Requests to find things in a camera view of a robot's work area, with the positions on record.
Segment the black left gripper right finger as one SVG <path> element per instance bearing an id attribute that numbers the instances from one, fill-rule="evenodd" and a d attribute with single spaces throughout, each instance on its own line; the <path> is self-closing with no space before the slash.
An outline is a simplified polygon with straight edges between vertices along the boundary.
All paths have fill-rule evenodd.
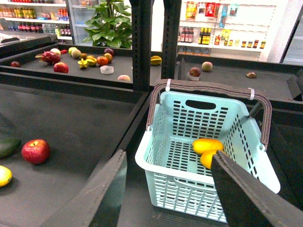
<path id="1" fill-rule="evenodd" d="M 301 227 L 303 212 L 268 189 L 222 151 L 211 172 L 231 227 Z"/>

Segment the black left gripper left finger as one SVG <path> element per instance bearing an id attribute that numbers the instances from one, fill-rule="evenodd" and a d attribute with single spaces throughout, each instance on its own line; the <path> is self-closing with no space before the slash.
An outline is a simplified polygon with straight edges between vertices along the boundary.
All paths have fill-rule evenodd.
<path id="1" fill-rule="evenodd" d="M 127 155 L 118 150 L 42 227 L 115 227 L 125 195 Z"/>

